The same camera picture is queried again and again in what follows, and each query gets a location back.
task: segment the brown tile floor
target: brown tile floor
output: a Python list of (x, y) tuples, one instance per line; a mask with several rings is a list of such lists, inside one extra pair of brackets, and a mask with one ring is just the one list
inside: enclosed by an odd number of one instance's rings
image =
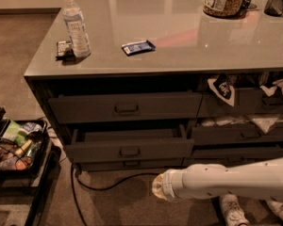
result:
[[(54, 14), (0, 15), (0, 105), (6, 117), (13, 120), (35, 120), (43, 116), (23, 74), (55, 18)], [(71, 187), (71, 164), (65, 154), (59, 163), (60, 172), (54, 178), (42, 212), (35, 225), (83, 225), (75, 208)], [(162, 172), (145, 169), (142, 172)], [(81, 180), (92, 186), (108, 186), (140, 170), (83, 172)], [(215, 200), (170, 203), (151, 193), (153, 176), (141, 176), (104, 192), (89, 191), (75, 181), (75, 192), (88, 225), (191, 225), (222, 226)], [(246, 217), (252, 225), (279, 225), (264, 202), (240, 199)], [(0, 225), (24, 225), (25, 205), (10, 205), (0, 211)], [(11, 211), (18, 219), (7, 220)]]

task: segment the glossy table surface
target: glossy table surface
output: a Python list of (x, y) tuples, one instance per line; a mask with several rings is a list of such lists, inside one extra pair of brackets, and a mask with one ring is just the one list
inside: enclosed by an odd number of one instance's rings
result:
[[(76, 63), (56, 61), (57, 41), (68, 39), (60, 12), (25, 76), (283, 70), (283, 17), (263, 12), (267, 0), (253, 0), (256, 9), (231, 19), (205, 14), (204, 0), (75, 1), (92, 54)], [(141, 40), (156, 51), (126, 56), (122, 44)]]

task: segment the black cable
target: black cable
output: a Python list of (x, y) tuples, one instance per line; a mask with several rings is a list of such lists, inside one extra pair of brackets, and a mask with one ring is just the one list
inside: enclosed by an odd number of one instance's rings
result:
[(77, 173), (77, 172), (75, 173), (75, 178), (76, 178), (77, 182), (78, 182), (81, 186), (83, 186), (83, 187), (85, 187), (85, 188), (87, 188), (87, 189), (89, 189), (89, 190), (93, 190), (93, 191), (107, 191), (107, 190), (110, 190), (110, 189), (114, 188), (115, 186), (117, 186), (117, 185), (123, 183), (124, 181), (126, 181), (126, 180), (128, 180), (128, 179), (130, 179), (130, 178), (138, 177), (138, 176), (144, 176), (144, 175), (154, 175), (154, 176), (158, 176), (159, 173), (145, 172), (145, 173), (134, 174), (134, 175), (131, 175), (131, 176), (128, 176), (128, 177), (123, 178), (122, 180), (120, 180), (119, 182), (117, 182), (117, 183), (114, 184), (114, 185), (107, 186), (107, 187), (102, 187), (102, 188), (99, 188), (99, 187), (92, 187), (92, 186), (87, 186), (87, 185), (85, 185), (84, 183), (82, 183), (82, 182), (79, 180), (79, 178), (78, 178), (78, 173)]
[(75, 206), (76, 206), (76, 209), (77, 209), (77, 212), (79, 214), (79, 217), (81, 218), (82, 220), (82, 223), (84, 224), (84, 226), (87, 226), (87, 223), (83, 217), (83, 214), (82, 214), (82, 211), (78, 205), (78, 202), (77, 202), (77, 198), (76, 198), (76, 194), (75, 194), (75, 185), (74, 185), (74, 166), (72, 165), (71, 167), (71, 175), (70, 175), (70, 178), (71, 178), (71, 181), (72, 181), (72, 190), (73, 190), (73, 195), (74, 195), (74, 200), (75, 200)]

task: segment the cabinet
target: cabinet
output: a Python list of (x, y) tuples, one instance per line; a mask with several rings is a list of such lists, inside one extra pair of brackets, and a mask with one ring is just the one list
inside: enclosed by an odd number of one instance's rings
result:
[[(283, 123), (269, 134), (251, 123), (201, 125), (283, 114), (279, 91), (267, 97), (255, 84), (238, 85), (230, 106), (208, 88), (220, 73), (283, 75), (283, 17), (264, 14), (267, 0), (254, 1), (257, 10), (223, 20), (203, 13), (203, 0), (139, 0), (134, 8), (79, 0), (92, 47), (79, 61), (55, 61), (56, 42), (67, 38), (60, 13), (25, 80), (70, 160), (84, 170), (125, 170), (283, 156)], [(156, 51), (126, 56), (121, 45), (139, 39)]]

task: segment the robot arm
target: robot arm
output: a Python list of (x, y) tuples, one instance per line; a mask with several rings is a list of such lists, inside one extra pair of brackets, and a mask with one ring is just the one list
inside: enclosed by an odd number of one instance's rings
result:
[(171, 202), (224, 194), (283, 202), (283, 158), (232, 168), (195, 164), (169, 169), (155, 179), (152, 191)]

